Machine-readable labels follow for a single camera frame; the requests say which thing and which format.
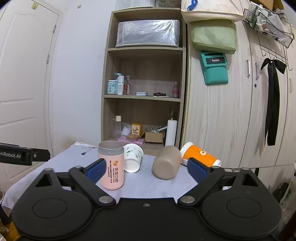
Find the teal Redmi pouch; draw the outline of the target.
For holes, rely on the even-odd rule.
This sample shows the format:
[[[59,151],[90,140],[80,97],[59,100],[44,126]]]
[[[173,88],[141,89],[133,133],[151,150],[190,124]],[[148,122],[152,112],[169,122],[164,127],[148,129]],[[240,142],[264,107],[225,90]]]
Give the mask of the teal Redmi pouch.
[[[227,58],[223,53],[200,52],[201,68],[207,86],[228,83]]]

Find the plastic wrapped grey box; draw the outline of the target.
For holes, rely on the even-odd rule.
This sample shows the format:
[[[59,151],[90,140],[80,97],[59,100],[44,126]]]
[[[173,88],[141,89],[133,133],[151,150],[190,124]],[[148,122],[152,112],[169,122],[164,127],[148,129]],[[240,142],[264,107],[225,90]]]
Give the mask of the plastic wrapped grey box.
[[[126,21],[118,24],[116,47],[178,47],[179,39],[179,20]]]

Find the pink small bottle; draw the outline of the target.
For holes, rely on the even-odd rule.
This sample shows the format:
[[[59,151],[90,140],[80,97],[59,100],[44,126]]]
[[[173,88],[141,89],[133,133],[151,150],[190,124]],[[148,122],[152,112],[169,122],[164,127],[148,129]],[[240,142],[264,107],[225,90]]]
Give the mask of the pink small bottle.
[[[172,92],[171,92],[172,98],[178,98],[179,97],[179,84],[177,82],[174,83]]]

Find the small cardboard box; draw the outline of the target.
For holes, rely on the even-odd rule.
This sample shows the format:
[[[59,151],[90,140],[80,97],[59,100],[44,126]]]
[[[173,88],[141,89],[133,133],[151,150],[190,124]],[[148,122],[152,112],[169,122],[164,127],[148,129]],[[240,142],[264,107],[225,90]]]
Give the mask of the small cardboard box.
[[[146,132],[145,133],[145,142],[146,143],[162,144],[163,143],[163,133]]]

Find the pink cup grey rim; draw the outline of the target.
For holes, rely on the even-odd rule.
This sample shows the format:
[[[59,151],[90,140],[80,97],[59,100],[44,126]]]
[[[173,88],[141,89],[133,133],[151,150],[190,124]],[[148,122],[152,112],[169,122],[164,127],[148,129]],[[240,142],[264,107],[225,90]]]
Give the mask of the pink cup grey rim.
[[[121,188],[125,180],[124,146],[118,141],[103,141],[98,145],[98,158],[106,161],[106,171],[100,179],[101,185],[108,190]]]

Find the teal white tub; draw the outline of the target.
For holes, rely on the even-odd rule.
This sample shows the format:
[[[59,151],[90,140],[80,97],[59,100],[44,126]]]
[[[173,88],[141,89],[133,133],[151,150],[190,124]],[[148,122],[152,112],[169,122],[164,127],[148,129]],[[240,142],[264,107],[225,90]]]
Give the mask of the teal white tub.
[[[117,80],[108,80],[107,83],[107,94],[117,95],[118,81]]]

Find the pink flat pad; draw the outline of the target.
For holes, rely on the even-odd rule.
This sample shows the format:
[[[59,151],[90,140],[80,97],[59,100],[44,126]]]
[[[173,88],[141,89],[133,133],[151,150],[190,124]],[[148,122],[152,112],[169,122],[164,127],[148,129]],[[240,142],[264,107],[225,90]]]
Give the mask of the pink flat pad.
[[[118,139],[119,142],[121,143],[126,143],[126,144],[137,144],[137,145],[142,145],[145,141],[144,138],[138,138],[138,139],[129,139],[127,138],[126,136],[121,136],[119,139]]]

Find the green pouch bag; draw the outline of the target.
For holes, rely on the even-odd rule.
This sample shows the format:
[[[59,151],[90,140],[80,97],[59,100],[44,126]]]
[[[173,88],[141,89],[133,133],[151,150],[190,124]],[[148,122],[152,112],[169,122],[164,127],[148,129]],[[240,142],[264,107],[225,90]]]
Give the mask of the green pouch bag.
[[[190,23],[191,40],[197,51],[234,54],[236,24],[230,20],[203,20]]]

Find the yellow printed small box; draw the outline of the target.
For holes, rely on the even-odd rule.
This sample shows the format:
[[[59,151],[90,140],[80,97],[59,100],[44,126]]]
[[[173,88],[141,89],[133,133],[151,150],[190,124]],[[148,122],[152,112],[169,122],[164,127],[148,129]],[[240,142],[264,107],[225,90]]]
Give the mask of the yellow printed small box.
[[[132,124],[132,135],[134,136],[141,136],[142,135],[142,124],[140,123],[133,123]]]

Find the light wood wardrobe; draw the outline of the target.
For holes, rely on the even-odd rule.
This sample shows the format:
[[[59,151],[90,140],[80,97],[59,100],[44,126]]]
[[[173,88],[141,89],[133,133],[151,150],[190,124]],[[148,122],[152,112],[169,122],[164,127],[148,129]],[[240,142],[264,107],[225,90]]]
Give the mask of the light wood wardrobe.
[[[192,142],[222,162],[224,168],[259,170],[269,191],[289,182],[295,163],[295,94],[289,93],[295,78],[295,48],[287,50],[289,65],[278,73],[280,116],[276,142],[265,141],[268,100],[267,66],[253,42],[251,28],[244,22],[247,1],[199,1],[193,11],[183,1],[181,13],[187,23],[187,84],[182,143]],[[190,23],[230,20],[236,24],[237,48],[227,58],[228,83],[207,86],[200,52],[191,40]]]

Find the taupe brown cup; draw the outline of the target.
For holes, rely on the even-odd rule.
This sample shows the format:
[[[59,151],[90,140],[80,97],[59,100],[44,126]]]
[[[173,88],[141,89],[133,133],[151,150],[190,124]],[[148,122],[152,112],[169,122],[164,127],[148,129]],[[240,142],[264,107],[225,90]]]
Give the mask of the taupe brown cup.
[[[173,179],[180,167],[181,153],[175,146],[165,146],[152,165],[152,173],[163,180]]]

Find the black ribbon bow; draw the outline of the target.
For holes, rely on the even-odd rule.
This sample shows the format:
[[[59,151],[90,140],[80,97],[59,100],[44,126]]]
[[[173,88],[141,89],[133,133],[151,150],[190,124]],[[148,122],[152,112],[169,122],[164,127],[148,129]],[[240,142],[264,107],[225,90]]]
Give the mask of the black ribbon bow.
[[[277,59],[265,58],[261,70],[267,66],[268,72],[268,100],[265,118],[265,141],[268,146],[274,146],[278,133],[278,122],[280,116],[280,84],[278,71],[285,73],[287,65]]]

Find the red liquid bottle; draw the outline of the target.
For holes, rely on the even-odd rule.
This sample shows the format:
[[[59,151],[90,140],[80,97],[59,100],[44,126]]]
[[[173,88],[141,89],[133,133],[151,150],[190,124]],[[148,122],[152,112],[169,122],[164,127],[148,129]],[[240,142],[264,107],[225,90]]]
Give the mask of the red liquid bottle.
[[[130,75],[126,75],[125,77],[123,94],[130,95]]]

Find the clear bottle beige cap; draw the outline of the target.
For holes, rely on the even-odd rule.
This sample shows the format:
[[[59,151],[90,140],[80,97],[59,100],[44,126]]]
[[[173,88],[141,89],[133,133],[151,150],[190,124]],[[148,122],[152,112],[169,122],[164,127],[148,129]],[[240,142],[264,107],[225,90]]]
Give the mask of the clear bottle beige cap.
[[[121,137],[121,129],[122,123],[121,123],[121,115],[115,116],[115,138],[118,140]]]

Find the wooden open shelf unit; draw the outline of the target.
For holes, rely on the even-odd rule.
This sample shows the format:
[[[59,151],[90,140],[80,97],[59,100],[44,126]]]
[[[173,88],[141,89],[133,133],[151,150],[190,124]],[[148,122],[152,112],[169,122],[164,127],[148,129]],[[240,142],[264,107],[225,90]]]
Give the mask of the wooden open shelf unit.
[[[137,20],[179,20],[178,47],[116,47],[120,22]],[[123,9],[111,13],[104,57],[101,104],[101,140],[114,138],[114,120],[121,115],[123,123],[140,123],[148,131],[178,121],[175,147],[180,146],[186,85],[187,26],[178,8]],[[130,95],[107,94],[108,80],[114,73],[130,75]],[[172,98],[174,83],[179,97]]]

